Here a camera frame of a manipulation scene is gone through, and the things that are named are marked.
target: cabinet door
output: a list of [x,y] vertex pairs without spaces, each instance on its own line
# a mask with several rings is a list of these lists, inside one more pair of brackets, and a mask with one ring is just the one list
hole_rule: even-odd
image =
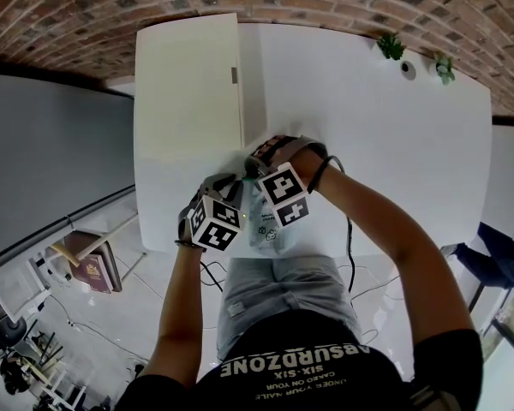
[[243,147],[236,14],[137,34],[135,155],[176,161]]

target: book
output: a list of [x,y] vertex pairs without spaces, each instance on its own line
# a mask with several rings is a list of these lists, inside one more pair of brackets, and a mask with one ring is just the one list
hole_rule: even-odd
[[90,285],[92,290],[110,294],[112,283],[101,254],[88,254],[80,261],[80,266],[70,264],[72,276]]
[[[94,243],[99,236],[84,231],[73,231],[65,236],[65,247],[74,255]],[[109,242],[99,245],[92,251],[92,254],[100,254],[105,262],[107,276],[112,283],[113,292],[122,292],[122,280],[118,274],[114,254]]]

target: red brick ceiling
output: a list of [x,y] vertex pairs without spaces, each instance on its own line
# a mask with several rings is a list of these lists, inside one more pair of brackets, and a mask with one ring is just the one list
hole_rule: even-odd
[[411,50],[453,56],[491,88],[494,113],[514,115],[514,0],[0,0],[0,61],[129,75],[138,29],[232,11],[240,22],[400,32]]

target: gray shorts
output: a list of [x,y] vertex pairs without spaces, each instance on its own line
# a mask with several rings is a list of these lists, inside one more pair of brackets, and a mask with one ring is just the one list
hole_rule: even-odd
[[219,360],[226,358],[251,325],[290,309],[308,309],[342,321],[360,338],[349,293],[331,258],[232,259],[223,291],[217,336]]

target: white wall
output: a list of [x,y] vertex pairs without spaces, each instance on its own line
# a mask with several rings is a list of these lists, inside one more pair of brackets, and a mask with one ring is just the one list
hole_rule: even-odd
[[514,127],[494,126],[484,223],[514,237]]
[[484,366],[477,411],[514,409],[514,349],[503,340]]

